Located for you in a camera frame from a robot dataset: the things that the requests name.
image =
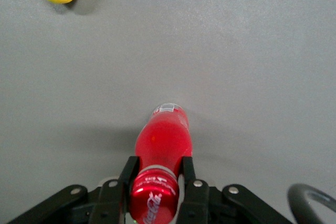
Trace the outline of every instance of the gray table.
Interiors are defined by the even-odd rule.
[[[1,223],[118,175],[162,102],[199,178],[290,220],[291,184],[336,197],[336,0],[0,0],[0,27]]]

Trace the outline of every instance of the bolt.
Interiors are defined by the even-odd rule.
[[[232,193],[232,194],[237,194],[237,193],[239,193],[239,190],[238,190],[237,187],[230,186],[229,187],[229,192]]]
[[[118,181],[114,180],[109,183],[109,187],[114,187],[118,184]]]
[[[194,181],[194,186],[201,187],[202,185],[203,185],[202,181],[200,181],[200,180],[195,180]]]
[[[71,192],[70,192],[70,193],[71,193],[72,195],[74,195],[74,194],[77,194],[77,193],[79,193],[80,191],[81,191],[81,189],[77,187],[77,188],[75,188],[75,189],[71,190]]]

